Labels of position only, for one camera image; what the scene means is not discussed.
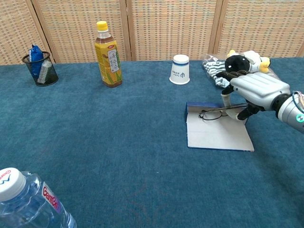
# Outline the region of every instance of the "black wire basket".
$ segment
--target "black wire basket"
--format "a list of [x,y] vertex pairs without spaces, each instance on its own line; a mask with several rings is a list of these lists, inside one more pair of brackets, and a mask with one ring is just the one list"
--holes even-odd
[[29,55],[26,55],[22,58],[22,62],[27,65],[28,70],[37,86],[48,86],[58,81],[58,76],[52,61],[49,58],[50,54],[46,51],[43,51],[42,53],[42,60],[31,62]]

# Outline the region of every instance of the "wicker panel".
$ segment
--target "wicker panel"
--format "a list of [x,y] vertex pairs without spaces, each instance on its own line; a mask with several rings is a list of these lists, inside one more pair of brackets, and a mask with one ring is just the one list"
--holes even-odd
[[229,0],[218,52],[295,57],[303,40],[304,0]]
[[208,52],[215,7],[216,0],[132,0],[136,60],[176,54],[201,59]]
[[32,44],[46,47],[24,0],[0,1],[0,65],[20,64]]
[[118,43],[119,57],[125,60],[125,47],[119,0],[37,0],[43,21],[52,40],[56,62],[95,62],[96,22],[106,20]]

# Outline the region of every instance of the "plush cow toy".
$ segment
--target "plush cow toy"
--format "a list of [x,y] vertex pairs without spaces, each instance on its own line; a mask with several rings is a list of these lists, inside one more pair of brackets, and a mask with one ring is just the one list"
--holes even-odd
[[251,73],[269,71],[270,59],[268,57],[261,57],[255,51],[246,51],[241,54],[231,50],[227,55],[225,61],[225,68],[227,72],[247,70]]

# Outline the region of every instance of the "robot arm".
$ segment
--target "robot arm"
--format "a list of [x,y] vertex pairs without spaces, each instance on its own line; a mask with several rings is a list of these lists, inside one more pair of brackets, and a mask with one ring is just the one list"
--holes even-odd
[[230,93],[236,91],[244,97],[248,107],[241,112],[234,109],[226,110],[233,119],[245,120],[259,111],[275,111],[279,120],[304,133],[304,107],[300,102],[300,94],[291,94],[289,84],[267,74],[250,73],[245,70],[238,72],[222,71],[217,74],[230,82],[222,91],[225,106],[230,106]]

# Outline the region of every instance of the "yellow bottle cap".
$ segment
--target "yellow bottle cap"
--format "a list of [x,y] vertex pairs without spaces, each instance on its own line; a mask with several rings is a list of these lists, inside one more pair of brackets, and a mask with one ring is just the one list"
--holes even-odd
[[98,31],[100,31],[100,32],[108,31],[108,25],[107,25],[106,21],[101,20],[101,21],[97,22],[96,25],[97,25]]

